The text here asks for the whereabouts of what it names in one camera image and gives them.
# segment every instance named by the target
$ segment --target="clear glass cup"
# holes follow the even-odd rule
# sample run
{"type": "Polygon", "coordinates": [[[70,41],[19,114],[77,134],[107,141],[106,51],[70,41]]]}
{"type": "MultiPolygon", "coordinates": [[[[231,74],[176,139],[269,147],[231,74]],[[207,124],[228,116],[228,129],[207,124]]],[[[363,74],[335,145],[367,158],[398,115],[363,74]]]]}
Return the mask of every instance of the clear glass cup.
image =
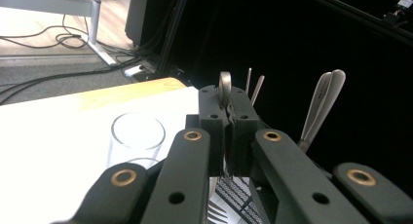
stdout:
{"type": "Polygon", "coordinates": [[[107,167],[128,162],[151,168],[158,163],[156,157],[165,135],[161,122],[149,114],[119,116],[111,127],[107,167]]]}

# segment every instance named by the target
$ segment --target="wooden floor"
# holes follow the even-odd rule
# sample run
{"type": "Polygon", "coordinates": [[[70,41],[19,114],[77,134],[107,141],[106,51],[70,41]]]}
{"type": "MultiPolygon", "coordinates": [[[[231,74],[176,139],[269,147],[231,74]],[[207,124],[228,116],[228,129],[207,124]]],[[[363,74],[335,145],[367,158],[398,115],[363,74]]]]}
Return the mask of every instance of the wooden floor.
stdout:
{"type": "MultiPolygon", "coordinates": [[[[101,1],[97,40],[108,45],[131,49],[132,41],[125,34],[130,0],[101,1]]],[[[62,25],[63,15],[0,7],[0,19],[0,36],[24,36],[38,33],[48,26],[62,25]]],[[[66,16],[64,25],[86,31],[84,18],[81,17],[66,16]]],[[[66,32],[63,28],[53,28],[36,37],[13,40],[35,47],[48,46],[56,43],[55,37],[59,33],[66,32]]],[[[78,46],[81,42],[69,39],[67,44],[78,46]]],[[[0,39],[0,57],[90,55],[93,53],[88,46],[81,49],[68,49],[62,45],[48,49],[31,49],[0,39]]]]}

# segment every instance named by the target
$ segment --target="black backdrop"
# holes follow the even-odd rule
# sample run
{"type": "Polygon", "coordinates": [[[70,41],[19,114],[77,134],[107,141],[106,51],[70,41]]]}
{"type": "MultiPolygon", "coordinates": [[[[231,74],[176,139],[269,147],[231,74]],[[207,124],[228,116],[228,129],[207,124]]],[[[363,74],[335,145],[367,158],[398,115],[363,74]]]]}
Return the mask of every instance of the black backdrop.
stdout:
{"type": "Polygon", "coordinates": [[[230,71],[244,88],[252,67],[252,85],[266,76],[257,113],[297,141],[319,76],[344,70],[309,156],[330,171],[370,166],[413,197],[412,47],[313,0],[189,0],[180,26],[169,68],[184,70],[196,88],[230,71]]]}

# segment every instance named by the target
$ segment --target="white desk frame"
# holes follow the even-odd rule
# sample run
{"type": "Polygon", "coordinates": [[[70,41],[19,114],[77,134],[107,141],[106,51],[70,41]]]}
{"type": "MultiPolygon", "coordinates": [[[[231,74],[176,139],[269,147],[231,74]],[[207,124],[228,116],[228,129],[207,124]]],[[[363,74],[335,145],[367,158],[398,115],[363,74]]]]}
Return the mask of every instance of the white desk frame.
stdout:
{"type": "Polygon", "coordinates": [[[109,66],[113,66],[117,62],[96,42],[100,3],[100,0],[0,0],[0,7],[90,17],[91,29],[89,35],[82,38],[88,41],[89,47],[109,66]]]}

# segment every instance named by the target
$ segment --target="gray carpet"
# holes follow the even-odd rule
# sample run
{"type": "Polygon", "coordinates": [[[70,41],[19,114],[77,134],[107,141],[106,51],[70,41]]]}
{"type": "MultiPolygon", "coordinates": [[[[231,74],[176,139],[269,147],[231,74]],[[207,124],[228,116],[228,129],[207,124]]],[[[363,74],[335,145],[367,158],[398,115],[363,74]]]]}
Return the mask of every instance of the gray carpet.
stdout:
{"type": "MultiPolygon", "coordinates": [[[[35,59],[9,59],[0,61],[0,92],[36,78],[73,72],[94,71],[109,68],[100,59],[90,57],[50,57],[35,59]]],[[[110,73],[50,80],[35,85],[16,94],[4,104],[86,92],[132,83],[123,75],[122,70],[110,73]]],[[[16,89],[0,94],[0,102],[16,89]]]]}

